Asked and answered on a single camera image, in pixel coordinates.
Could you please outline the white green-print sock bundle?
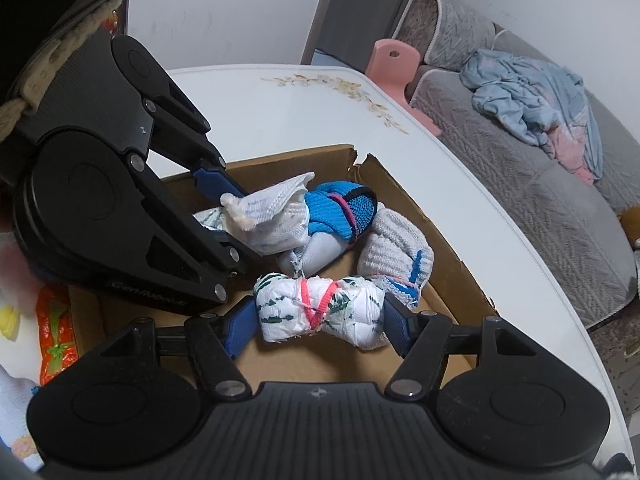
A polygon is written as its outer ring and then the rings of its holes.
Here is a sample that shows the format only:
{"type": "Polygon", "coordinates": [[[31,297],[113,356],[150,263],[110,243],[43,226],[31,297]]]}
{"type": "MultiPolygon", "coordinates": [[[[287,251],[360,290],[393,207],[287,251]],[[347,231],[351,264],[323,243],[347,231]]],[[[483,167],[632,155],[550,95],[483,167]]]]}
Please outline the white green-print sock bundle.
{"type": "Polygon", "coordinates": [[[370,351],[388,344],[383,332],[385,294],[361,276],[290,278],[269,273],[254,285],[262,338],[268,344],[327,333],[370,351]]]}

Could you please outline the white mesh sock bundle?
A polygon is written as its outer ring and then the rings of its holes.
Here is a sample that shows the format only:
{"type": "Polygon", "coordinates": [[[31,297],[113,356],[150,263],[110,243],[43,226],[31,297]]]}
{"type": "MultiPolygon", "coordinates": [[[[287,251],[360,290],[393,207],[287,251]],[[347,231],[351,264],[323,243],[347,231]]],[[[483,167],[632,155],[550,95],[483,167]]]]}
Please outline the white mesh sock bundle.
{"type": "Polygon", "coordinates": [[[261,256],[289,252],[310,239],[305,195],[313,178],[309,171],[244,197],[224,193],[219,206],[196,212],[194,218],[206,229],[226,231],[261,256]]]}

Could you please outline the orange plastic bag bundle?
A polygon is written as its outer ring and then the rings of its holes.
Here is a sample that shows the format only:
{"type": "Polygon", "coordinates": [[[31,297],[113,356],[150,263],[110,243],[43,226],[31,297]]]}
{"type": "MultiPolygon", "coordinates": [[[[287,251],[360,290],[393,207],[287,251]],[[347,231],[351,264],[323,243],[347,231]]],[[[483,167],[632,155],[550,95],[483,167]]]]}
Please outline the orange plastic bag bundle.
{"type": "Polygon", "coordinates": [[[68,289],[42,286],[36,317],[41,356],[39,383],[44,386],[78,360],[68,289]]]}

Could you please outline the white ribbed sock bundle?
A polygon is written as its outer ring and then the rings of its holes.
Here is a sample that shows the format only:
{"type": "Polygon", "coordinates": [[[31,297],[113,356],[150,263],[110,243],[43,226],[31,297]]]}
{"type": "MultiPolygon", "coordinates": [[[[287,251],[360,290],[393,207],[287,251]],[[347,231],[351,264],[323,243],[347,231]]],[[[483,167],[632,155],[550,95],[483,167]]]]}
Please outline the white ribbed sock bundle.
{"type": "Polygon", "coordinates": [[[418,227],[399,212],[382,208],[372,221],[357,272],[416,310],[434,262],[434,250],[418,227]]]}

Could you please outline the brown cardboard box tray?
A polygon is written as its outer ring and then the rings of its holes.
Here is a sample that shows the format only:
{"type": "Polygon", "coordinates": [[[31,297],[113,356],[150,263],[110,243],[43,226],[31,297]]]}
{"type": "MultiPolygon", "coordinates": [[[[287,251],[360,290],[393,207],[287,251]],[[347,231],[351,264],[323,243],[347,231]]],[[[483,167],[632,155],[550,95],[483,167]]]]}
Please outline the brown cardboard box tray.
{"type": "MultiPolygon", "coordinates": [[[[416,286],[422,286],[416,310],[432,310],[449,316],[460,325],[480,326],[484,318],[497,314],[484,292],[480,289],[468,267],[459,258],[448,240],[439,231],[440,226],[432,221],[430,205],[425,214],[418,203],[418,192],[409,191],[409,181],[400,180],[400,170],[392,169],[391,162],[384,162],[382,153],[367,154],[362,162],[356,162],[358,153],[349,144],[308,148],[262,158],[232,162],[231,177],[247,192],[255,192],[279,184],[299,174],[314,173],[314,180],[306,184],[308,191],[317,185],[338,180],[349,180],[375,192],[378,206],[385,206],[402,214],[424,235],[433,249],[434,263],[428,282],[423,274],[416,278],[416,286]]],[[[165,179],[169,191],[190,212],[200,212],[213,207],[213,203],[200,192],[196,192],[194,177],[179,174],[165,179]]],[[[311,246],[305,254],[304,248],[277,254],[270,263],[269,271],[283,271],[305,278],[320,275],[337,281],[346,276],[357,275],[359,258],[367,243],[367,235],[360,237],[355,247],[346,254],[320,268],[320,255],[326,249],[311,246]]],[[[215,313],[226,313],[237,301],[253,291],[253,281],[244,276],[232,278],[228,286],[229,302],[214,308],[215,313]]],[[[79,356],[96,348],[115,335],[135,318],[147,316],[156,328],[182,327],[186,316],[128,304],[128,302],[102,297],[70,287],[70,310],[79,356]]],[[[270,344],[257,335],[248,343],[236,364],[250,386],[254,389],[262,382],[374,382],[381,390],[395,373],[401,359],[390,346],[373,350],[361,350],[350,342],[341,340],[322,330],[315,335],[291,338],[280,344],[270,344]]]]}

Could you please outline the grey sock bundle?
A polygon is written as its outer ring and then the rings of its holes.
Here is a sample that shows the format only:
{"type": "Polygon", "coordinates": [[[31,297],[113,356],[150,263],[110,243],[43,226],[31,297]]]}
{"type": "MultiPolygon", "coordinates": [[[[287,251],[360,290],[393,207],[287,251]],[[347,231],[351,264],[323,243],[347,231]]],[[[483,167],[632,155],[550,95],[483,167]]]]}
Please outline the grey sock bundle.
{"type": "Polygon", "coordinates": [[[296,278],[310,278],[329,266],[349,248],[349,242],[337,234],[314,233],[307,244],[284,252],[277,258],[282,273],[296,278]]]}

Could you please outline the blue knit sock bundle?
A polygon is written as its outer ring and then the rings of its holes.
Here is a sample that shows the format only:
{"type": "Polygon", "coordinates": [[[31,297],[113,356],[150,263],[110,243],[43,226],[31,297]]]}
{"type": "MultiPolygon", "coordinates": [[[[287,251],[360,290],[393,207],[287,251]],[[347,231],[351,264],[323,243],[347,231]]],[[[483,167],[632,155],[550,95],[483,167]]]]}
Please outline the blue knit sock bundle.
{"type": "Polygon", "coordinates": [[[378,199],[367,186],[331,181],[305,194],[308,233],[331,234],[349,245],[370,228],[378,212],[378,199]]]}

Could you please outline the pink plastic chair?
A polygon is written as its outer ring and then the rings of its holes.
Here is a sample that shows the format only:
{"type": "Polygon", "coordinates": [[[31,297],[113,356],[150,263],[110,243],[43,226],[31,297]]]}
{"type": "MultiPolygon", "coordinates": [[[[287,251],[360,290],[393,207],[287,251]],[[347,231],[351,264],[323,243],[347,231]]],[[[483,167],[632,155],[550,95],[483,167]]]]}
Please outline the pink plastic chair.
{"type": "Polygon", "coordinates": [[[414,47],[396,39],[380,39],[373,45],[366,76],[431,134],[440,136],[442,132],[431,118],[411,107],[406,99],[406,89],[420,62],[421,55],[414,47]]]}

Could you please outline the light blue crumpled blanket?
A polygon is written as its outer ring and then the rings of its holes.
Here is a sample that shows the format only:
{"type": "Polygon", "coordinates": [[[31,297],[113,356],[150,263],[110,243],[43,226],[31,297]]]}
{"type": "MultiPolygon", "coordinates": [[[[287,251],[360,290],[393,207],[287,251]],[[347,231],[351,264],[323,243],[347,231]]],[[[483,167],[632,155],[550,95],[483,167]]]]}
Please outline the light blue crumpled blanket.
{"type": "Polygon", "coordinates": [[[540,148],[585,184],[602,178],[603,148],[582,77],[551,62],[477,50],[459,73],[472,107],[540,148]]]}

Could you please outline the grey fabric sofa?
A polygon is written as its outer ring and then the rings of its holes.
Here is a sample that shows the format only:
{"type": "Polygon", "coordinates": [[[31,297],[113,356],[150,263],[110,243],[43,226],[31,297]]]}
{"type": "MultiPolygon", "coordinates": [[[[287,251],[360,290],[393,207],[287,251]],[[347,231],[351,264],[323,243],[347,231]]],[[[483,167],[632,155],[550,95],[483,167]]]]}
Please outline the grey fabric sofa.
{"type": "Polygon", "coordinates": [[[634,254],[618,216],[639,203],[639,143],[595,97],[602,178],[582,183],[541,148],[472,107],[459,73],[479,48],[544,54],[461,0],[408,0],[395,39],[422,56],[409,102],[485,185],[533,244],[590,330],[617,318],[638,292],[634,254]]]}

